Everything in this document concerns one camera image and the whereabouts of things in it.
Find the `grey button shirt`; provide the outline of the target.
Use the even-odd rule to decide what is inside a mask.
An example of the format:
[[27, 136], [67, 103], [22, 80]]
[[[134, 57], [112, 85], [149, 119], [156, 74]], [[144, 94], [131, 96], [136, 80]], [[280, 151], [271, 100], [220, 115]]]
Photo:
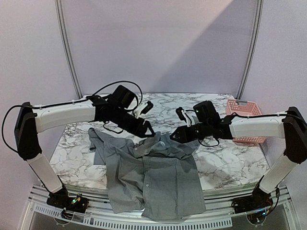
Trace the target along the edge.
[[142, 211], [152, 220], [176, 220], [206, 209], [193, 153], [196, 141], [180, 144], [168, 133], [134, 143], [88, 130], [94, 163], [106, 166], [107, 191], [115, 213]]

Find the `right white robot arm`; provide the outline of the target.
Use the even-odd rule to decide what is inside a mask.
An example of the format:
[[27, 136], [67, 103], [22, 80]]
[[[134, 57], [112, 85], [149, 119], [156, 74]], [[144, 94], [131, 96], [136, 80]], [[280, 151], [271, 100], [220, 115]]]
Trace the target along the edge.
[[197, 123], [176, 128], [170, 138], [179, 143], [203, 141], [206, 137], [217, 141], [245, 137], [284, 141], [281, 155], [259, 181], [258, 191], [248, 199], [252, 209], [263, 205], [267, 200], [266, 194], [271, 193], [294, 167], [307, 159], [307, 124], [296, 107], [256, 116], [232, 113], [221, 118], [214, 109], [196, 110], [196, 115]]

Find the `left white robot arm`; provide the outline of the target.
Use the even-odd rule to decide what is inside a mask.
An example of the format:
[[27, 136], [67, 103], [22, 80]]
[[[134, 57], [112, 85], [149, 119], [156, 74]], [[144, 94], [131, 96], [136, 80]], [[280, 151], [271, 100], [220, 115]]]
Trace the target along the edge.
[[71, 197], [62, 190], [64, 186], [61, 180], [43, 154], [38, 134], [77, 122], [112, 122], [137, 137], [153, 137], [150, 122], [141, 118], [141, 114], [147, 113], [152, 107], [151, 102], [140, 103], [129, 112], [98, 95], [59, 104], [32, 106], [30, 103], [23, 103], [14, 129], [17, 152], [45, 188], [53, 193], [53, 201], [61, 208], [67, 208], [71, 204]]

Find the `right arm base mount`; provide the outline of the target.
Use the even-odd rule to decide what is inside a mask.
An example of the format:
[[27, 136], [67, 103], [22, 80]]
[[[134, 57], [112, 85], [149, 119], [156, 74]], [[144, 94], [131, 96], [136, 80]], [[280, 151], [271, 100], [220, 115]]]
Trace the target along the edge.
[[273, 201], [270, 195], [265, 197], [261, 197], [259, 195], [237, 197], [234, 198], [231, 203], [231, 207], [235, 210], [236, 214], [272, 206]]

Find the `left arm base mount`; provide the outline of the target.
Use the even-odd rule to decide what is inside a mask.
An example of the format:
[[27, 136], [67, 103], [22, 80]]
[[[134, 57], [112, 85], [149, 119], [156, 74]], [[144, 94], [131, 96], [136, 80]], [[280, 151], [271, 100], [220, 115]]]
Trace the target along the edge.
[[56, 193], [49, 193], [47, 204], [67, 211], [85, 213], [89, 200], [81, 194], [69, 196], [66, 189], [61, 189]]

